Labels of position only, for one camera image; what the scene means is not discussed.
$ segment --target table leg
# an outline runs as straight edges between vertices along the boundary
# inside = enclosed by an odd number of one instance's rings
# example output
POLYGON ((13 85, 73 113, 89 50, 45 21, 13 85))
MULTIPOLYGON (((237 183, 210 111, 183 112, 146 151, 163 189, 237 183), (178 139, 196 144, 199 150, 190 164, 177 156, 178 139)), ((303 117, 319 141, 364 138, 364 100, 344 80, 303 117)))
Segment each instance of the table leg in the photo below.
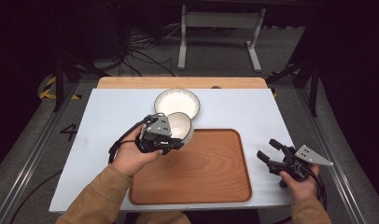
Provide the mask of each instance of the table leg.
POLYGON ((260 28, 262 26, 262 21, 263 21, 264 15, 265 15, 265 8, 262 8, 260 10, 259 17, 258 17, 256 25, 254 27, 253 38, 251 41, 246 41, 248 54, 250 55, 250 59, 251 59, 251 62, 253 64, 254 71, 256 71, 256 72, 261 71, 260 61, 259 61, 259 58, 257 57, 257 53, 255 51, 255 46, 256 46, 257 39, 259 37, 260 28))
POLYGON ((186 6, 183 5, 182 13, 181 13, 181 44, 180 44, 180 52, 178 54, 178 70, 184 70, 186 67, 186 55, 187 55, 187 38, 186 38, 186 6))

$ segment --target brown sleeve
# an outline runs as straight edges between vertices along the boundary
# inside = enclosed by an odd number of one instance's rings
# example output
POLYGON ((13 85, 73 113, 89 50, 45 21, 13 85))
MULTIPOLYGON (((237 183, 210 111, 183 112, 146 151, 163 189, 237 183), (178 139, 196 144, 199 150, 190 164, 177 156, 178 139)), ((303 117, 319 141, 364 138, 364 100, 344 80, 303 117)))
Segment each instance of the brown sleeve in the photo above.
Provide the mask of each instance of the brown sleeve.
POLYGON ((294 224, 331 223, 329 215, 316 197, 293 202, 291 204, 291 213, 294 224))
POLYGON ((81 191, 56 223, 113 223, 131 183, 130 177, 110 164, 81 191))

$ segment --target metal stand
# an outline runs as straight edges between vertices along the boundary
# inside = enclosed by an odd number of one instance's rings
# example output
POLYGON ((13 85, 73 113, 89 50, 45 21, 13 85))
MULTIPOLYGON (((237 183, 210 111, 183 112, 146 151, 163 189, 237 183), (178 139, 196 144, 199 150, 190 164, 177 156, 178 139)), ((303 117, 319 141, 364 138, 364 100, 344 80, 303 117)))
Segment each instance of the metal stand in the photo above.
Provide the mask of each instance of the metal stand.
POLYGON ((298 75, 293 80, 292 84, 294 88, 303 88, 309 78, 312 78, 311 91, 309 96, 309 108, 311 109, 312 115, 317 117, 316 114, 316 97, 317 97, 317 85, 318 85, 318 75, 319 68, 316 62, 305 61, 302 63, 293 64, 288 66, 285 70, 280 73, 274 73, 274 76, 268 77, 265 81, 267 84, 272 84, 281 77, 285 77, 294 71, 301 69, 298 75))
POLYGON ((265 8, 262 8, 260 13, 187 12, 187 7, 184 5, 181 15, 181 44, 177 68, 184 70, 186 67, 187 27, 243 28, 254 30, 253 38, 251 41, 246 41, 246 45, 254 71, 260 72, 261 66, 255 46, 264 15, 265 8))

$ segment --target person's left hand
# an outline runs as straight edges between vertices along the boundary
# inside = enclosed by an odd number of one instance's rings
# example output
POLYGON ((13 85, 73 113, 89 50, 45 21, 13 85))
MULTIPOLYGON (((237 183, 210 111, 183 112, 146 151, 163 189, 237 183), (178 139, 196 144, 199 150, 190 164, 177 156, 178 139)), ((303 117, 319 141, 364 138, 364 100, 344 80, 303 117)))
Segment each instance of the person's left hand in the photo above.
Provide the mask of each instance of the person's left hand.
MULTIPOLYGON (((122 142, 135 140, 137 135, 140 134, 142 127, 143 124, 137 126, 137 128, 129 133, 122 142)), ((134 142, 126 142, 120 145, 119 151, 112 162, 112 165, 123 174, 132 176, 139 172, 147 163, 158 159, 162 153, 162 150, 143 153, 138 149, 134 142)))

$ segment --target white table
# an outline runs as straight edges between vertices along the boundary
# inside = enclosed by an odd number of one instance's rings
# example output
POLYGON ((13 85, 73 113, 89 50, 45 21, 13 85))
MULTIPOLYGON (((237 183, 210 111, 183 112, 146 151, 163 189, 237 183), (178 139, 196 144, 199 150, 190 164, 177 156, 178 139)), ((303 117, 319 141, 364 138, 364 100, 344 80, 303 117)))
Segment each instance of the white table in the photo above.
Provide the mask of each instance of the white table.
MULTIPOLYGON (((276 139, 293 146, 277 104, 268 89, 189 89, 200 102, 200 113, 193 120, 196 129, 230 128, 242 139, 249 173, 251 199, 246 203, 203 203, 135 205, 129 197, 121 206, 123 211, 166 211, 206 209, 246 209, 288 205, 290 195, 278 185, 280 177, 271 175, 257 158, 262 150, 271 160, 283 160, 283 153, 271 147, 276 139)), ((106 166, 107 151, 120 136, 137 121, 155 113, 156 97, 165 89, 95 89, 86 107, 76 140, 68 156, 50 212, 63 213, 106 166)))

